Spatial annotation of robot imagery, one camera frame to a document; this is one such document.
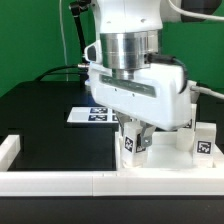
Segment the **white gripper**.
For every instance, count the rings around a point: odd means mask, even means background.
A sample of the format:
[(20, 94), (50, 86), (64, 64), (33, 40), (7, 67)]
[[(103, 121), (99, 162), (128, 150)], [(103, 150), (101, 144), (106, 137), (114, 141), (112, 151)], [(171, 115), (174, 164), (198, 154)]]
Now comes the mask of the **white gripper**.
[(135, 70), (131, 80), (115, 78), (102, 63), (99, 41), (85, 48), (90, 63), (90, 89), (96, 103), (124, 115), (118, 115), (121, 134), (129, 117), (142, 121), (140, 143), (152, 145), (156, 127), (170, 131), (191, 120), (191, 99), (186, 66), (175, 57), (149, 53), (146, 67)]

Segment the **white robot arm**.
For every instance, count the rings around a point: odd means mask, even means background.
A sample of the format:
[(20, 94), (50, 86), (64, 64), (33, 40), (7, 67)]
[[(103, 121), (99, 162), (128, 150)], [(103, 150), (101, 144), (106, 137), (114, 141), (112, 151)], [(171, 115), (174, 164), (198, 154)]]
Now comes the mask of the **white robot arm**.
[(151, 144), (156, 128), (191, 120), (188, 71), (160, 51), (165, 22), (220, 20), (222, 0), (92, 0), (96, 41), (85, 48), (94, 100), (117, 112), (126, 142)]

